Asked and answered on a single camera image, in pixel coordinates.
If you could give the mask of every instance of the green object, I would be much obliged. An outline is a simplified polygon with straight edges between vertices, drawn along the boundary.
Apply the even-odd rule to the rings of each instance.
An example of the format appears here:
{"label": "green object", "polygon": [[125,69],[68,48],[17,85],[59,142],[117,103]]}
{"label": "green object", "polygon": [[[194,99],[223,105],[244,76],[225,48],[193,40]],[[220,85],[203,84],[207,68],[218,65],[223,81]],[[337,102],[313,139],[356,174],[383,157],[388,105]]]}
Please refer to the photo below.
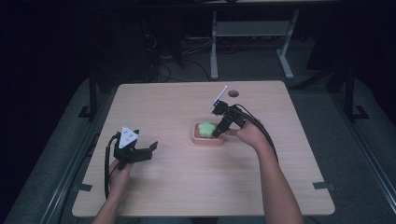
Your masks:
{"label": "green object", "polygon": [[216,126],[209,121],[200,123],[198,125],[199,135],[203,138],[211,138],[213,131],[215,131]]}

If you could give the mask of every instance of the table leg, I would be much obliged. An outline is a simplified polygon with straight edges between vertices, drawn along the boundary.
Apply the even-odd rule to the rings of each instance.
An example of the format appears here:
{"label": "table leg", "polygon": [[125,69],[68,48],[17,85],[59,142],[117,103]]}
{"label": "table leg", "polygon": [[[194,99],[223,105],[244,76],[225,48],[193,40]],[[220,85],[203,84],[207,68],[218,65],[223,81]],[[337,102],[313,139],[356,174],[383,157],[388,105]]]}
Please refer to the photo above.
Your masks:
{"label": "table leg", "polygon": [[288,60],[286,59],[286,51],[288,50],[288,46],[291,40],[291,36],[293,34],[294,26],[296,24],[299,11],[300,11],[299,9],[294,10],[291,20],[289,22],[288,30],[286,31],[285,43],[283,44],[281,49],[276,50],[277,57],[279,58],[280,63],[282,64],[283,72],[285,73],[286,79],[294,79],[294,75],[291,72]]}
{"label": "table leg", "polygon": [[210,77],[213,80],[219,78],[218,74],[218,58],[216,57],[216,25],[217,25],[217,12],[213,12],[213,23],[212,23],[212,50],[210,51]]}

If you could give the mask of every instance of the table top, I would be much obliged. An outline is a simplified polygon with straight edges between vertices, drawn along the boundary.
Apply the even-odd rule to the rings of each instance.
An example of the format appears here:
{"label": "table top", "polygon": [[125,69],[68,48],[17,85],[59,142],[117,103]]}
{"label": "table top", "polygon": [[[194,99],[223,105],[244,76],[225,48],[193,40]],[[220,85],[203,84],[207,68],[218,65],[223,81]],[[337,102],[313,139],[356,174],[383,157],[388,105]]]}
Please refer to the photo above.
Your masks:
{"label": "table top", "polygon": [[313,186],[323,182],[323,177],[284,83],[249,81],[121,85],[83,180],[92,189],[78,193],[73,214],[94,217],[105,202],[105,148],[111,136],[127,125],[140,130],[136,148],[159,143],[151,161],[134,165],[121,216],[264,215],[254,150],[232,136],[222,146],[192,142],[195,122],[221,120],[209,107],[224,85],[229,86],[227,91],[239,91],[239,96],[232,98],[226,91],[220,100],[243,105],[271,135],[302,213],[333,213],[329,191]]}

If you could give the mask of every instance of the white metal stand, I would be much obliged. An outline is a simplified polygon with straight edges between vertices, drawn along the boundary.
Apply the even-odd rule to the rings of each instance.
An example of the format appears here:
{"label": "white metal stand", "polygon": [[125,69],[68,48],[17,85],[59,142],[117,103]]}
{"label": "white metal stand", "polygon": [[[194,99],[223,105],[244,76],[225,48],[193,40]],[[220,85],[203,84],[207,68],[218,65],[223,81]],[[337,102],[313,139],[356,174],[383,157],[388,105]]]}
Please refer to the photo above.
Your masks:
{"label": "white metal stand", "polygon": [[286,51],[293,34],[294,26],[297,21],[299,9],[293,11],[290,21],[217,21],[217,12],[213,12],[212,23],[212,50],[210,51],[210,70],[211,78],[219,78],[218,59],[216,56],[217,36],[266,36],[283,35],[285,42],[281,49],[277,49],[277,57],[282,64],[283,71],[287,79],[293,79],[290,70]]}

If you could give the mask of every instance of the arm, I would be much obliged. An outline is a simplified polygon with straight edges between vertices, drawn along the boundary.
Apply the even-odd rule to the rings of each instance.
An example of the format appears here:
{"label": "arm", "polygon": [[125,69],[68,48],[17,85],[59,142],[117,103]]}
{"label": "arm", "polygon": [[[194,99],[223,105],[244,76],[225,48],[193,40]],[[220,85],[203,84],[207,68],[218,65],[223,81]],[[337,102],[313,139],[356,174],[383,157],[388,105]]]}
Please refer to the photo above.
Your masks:
{"label": "arm", "polygon": [[289,183],[261,131],[247,120],[243,129],[230,130],[227,134],[235,135],[256,151],[262,180],[262,204],[267,223],[304,223]]}
{"label": "arm", "polygon": [[[109,166],[110,172],[118,165],[117,160],[113,161]],[[110,192],[107,200],[102,205],[96,218],[92,223],[114,223],[117,217],[117,213],[120,208],[120,203],[125,195],[126,189],[130,179],[130,173],[133,164],[127,164],[122,170],[115,169],[110,177]]]}

